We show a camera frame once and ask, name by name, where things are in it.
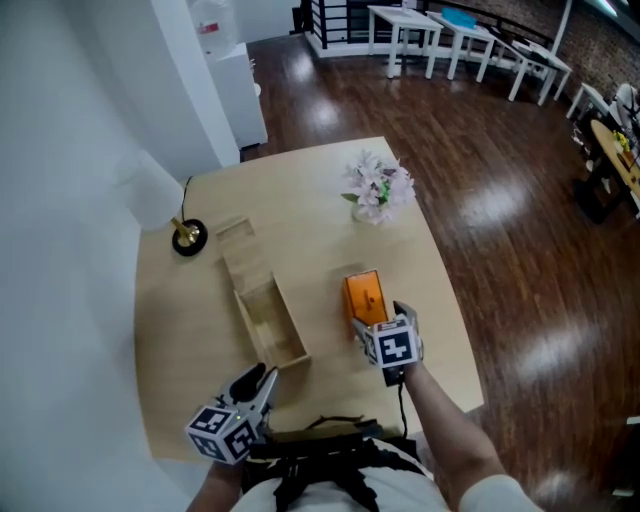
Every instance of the orange block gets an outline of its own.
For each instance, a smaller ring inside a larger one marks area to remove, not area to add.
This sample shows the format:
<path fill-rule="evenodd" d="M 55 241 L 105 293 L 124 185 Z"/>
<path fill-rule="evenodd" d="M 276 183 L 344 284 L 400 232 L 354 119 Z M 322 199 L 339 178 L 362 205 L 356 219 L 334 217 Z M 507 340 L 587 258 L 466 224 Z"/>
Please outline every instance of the orange block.
<path fill-rule="evenodd" d="M 353 318 L 358 318 L 367 325 L 389 320 L 377 270 L 345 277 L 342 291 L 345 317 L 351 338 L 355 336 L 351 325 Z"/>

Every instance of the wooden box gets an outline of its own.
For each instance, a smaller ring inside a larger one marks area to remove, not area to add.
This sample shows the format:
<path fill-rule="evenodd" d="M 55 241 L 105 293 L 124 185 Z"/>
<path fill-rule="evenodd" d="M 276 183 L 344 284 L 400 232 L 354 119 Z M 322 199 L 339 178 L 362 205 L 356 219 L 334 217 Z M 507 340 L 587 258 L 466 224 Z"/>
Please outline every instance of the wooden box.
<path fill-rule="evenodd" d="M 258 359 L 281 369 L 309 359 L 250 220 L 233 219 L 216 236 Z"/>

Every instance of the white table leg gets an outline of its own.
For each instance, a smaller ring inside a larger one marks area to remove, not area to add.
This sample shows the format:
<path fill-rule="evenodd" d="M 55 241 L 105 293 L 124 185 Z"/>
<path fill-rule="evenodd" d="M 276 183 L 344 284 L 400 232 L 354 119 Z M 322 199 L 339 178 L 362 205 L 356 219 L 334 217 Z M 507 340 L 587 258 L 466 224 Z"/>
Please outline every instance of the white table leg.
<path fill-rule="evenodd" d="M 431 78 L 433 75 L 433 65 L 436 63 L 436 52 L 438 51 L 438 44 L 440 43 L 440 31 L 433 31 L 433 39 L 431 41 L 431 47 L 429 49 L 429 63 L 427 64 L 427 73 L 424 75 L 427 78 Z"/>
<path fill-rule="evenodd" d="M 373 36 L 376 31 L 376 15 L 369 11 L 369 55 L 373 55 Z"/>
<path fill-rule="evenodd" d="M 571 108 L 569 109 L 569 112 L 567 112 L 567 119 L 571 119 L 571 116 L 575 112 L 577 106 L 580 104 L 580 100 L 582 99 L 583 93 L 584 93 L 584 85 L 581 85 L 580 89 L 578 89 L 578 92 L 576 93 L 575 98 L 573 98 L 573 103 L 571 104 Z"/>
<path fill-rule="evenodd" d="M 504 46 L 500 45 L 500 49 L 498 50 L 498 60 L 496 61 L 496 66 L 500 66 L 502 62 L 502 57 L 504 57 Z"/>
<path fill-rule="evenodd" d="M 387 78 L 393 78 L 396 68 L 396 55 L 398 54 L 398 34 L 400 27 L 398 25 L 393 26 L 391 31 L 391 50 L 389 51 L 389 65 L 387 66 Z"/>
<path fill-rule="evenodd" d="M 431 34 L 431 31 L 428 29 L 425 29 L 424 31 L 424 40 L 422 41 L 422 56 L 426 57 L 427 55 L 429 55 L 429 35 Z"/>
<path fill-rule="evenodd" d="M 527 67 L 529 67 L 529 61 L 522 60 L 520 69 L 518 71 L 518 76 L 516 76 L 516 81 L 513 82 L 513 87 L 511 88 L 511 93 L 509 94 L 509 101 L 513 101 L 516 97 L 516 94 L 518 94 L 518 89 L 520 89 L 520 84 L 522 83 L 522 79 L 524 78 L 524 73 L 527 70 Z"/>
<path fill-rule="evenodd" d="M 542 86 L 542 91 L 540 91 L 540 99 L 538 100 L 539 107 L 541 107 L 544 103 L 544 100 L 547 99 L 547 94 L 549 94 L 549 90 L 551 89 L 551 86 L 553 85 L 553 81 L 556 79 L 557 74 L 558 72 L 555 69 L 549 71 L 549 76 Z"/>
<path fill-rule="evenodd" d="M 482 82 L 484 78 L 484 72 L 487 70 L 487 64 L 489 64 L 489 58 L 491 57 L 491 51 L 493 50 L 493 39 L 487 42 L 487 47 L 484 49 L 484 56 L 482 57 L 482 64 L 480 64 L 480 70 L 476 77 L 476 82 Z"/>
<path fill-rule="evenodd" d="M 465 60 L 471 60 L 471 48 L 473 46 L 473 38 L 470 37 L 467 41 L 467 58 Z"/>
<path fill-rule="evenodd" d="M 406 57 L 407 51 L 409 50 L 409 29 L 402 29 L 402 55 Z"/>
<path fill-rule="evenodd" d="M 553 97 L 555 101 L 558 101 L 558 99 L 560 98 L 560 94 L 562 94 L 562 90 L 564 89 L 564 86 L 567 84 L 567 80 L 569 80 L 570 73 L 571 71 L 565 71 L 564 76 L 562 77 L 562 82 L 560 82 L 560 85 L 558 86 L 558 90 L 556 91 L 556 95 Z"/>
<path fill-rule="evenodd" d="M 451 46 L 451 64 L 449 65 L 449 73 L 447 74 L 449 80 L 453 80 L 453 75 L 456 73 L 456 66 L 458 65 L 463 39 L 464 36 L 460 32 L 456 32 L 453 38 L 453 45 Z"/>

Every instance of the black railing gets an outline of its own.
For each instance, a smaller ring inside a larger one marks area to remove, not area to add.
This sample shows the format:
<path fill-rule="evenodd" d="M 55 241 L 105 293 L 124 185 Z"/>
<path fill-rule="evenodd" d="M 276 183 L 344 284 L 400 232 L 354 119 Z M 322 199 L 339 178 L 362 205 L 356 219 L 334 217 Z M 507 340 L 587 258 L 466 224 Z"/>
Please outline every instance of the black railing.
<path fill-rule="evenodd" d="M 369 27 L 369 13 L 360 13 L 356 14 L 354 11 L 366 10 L 367 5 L 389 5 L 389 6 L 399 6 L 401 5 L 400 0 L 372 0 L 372 1 L 363 1 L 363 0 L 345 0 L 344 5 L 326 5 L 324 4 L 324 0 L 311 0 L 312 3 L 312 17 L 313 17 L 313 32 L 318 36 L 320 41 L 322 42 L 322 48 L 327 49 L 327 45 L 331 43 L 360 43 L 367 42 L 369 40 L 368 27 Z M 484 11 L 482 9 L 478 9 L 475 7 L 469 7 L 466 5 L 461 5 L 456 2 L 448 2 L 446 0 L 419 0 L 418 8 L 415 9 L 418 12 L 426 13 L 427 11 L 439 11 L 441 7 L 453 7 L 459 9 L 461 11 L 466 11 L 476 15 L 478 19 L 478 23 L 484 26 L 494 26 L 505 32 L 507 34 L 511 33 L 516 36 L 524 36 L 533 41 L 545 46 L 547 48 L 551 47 L 553 43 L 553 39 L 545 34 L 542 34 L 536 30 L 533 30 L 529 27 L 522 25 L 516 21 L 510 20 L 509 18 L 505 18 L 504 16 L 499 16 L 497 14 L 493 14 L 488 11 Z M 346 16 L 334 16 L 332 12 L 335 9 L 345 9 Z M 346 27 L 341 28 L 327 28 L 327 21 L 334 20 L 345 20 Z M 346 32 L 346 40 L 342 39 L 331 39 L 329 34 L 333 32 Z M 417 31 L 419 33 L 418 42 L 422 45 L 424 39 L 424 32 Z M 391 26 L 386 21 L 381 18 L 375 18 L 374 25 L 374 36 L 373 40 L 376 43 L 384 43 L 391 41 Z M 441 43 L 444 46 L 451 45 L 453 40 L 452 35 L 442 34 Z"/>

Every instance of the white flower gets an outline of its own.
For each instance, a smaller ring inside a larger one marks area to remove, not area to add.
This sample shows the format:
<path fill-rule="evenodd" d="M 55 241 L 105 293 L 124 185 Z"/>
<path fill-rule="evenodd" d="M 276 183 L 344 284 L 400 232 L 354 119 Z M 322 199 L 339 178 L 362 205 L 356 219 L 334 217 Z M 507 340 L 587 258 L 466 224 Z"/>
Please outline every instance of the white flower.
<path fill-rule="evenodd" d="M 399 161 L 383 162 L 367 151 L 360 153 L 355 166 L 346 166 L 344 177 L 353 199 L 357 198 L 359 213 L 372 224 L 390 219 L 398 207 L 415 197 L 414 181 Z"/>

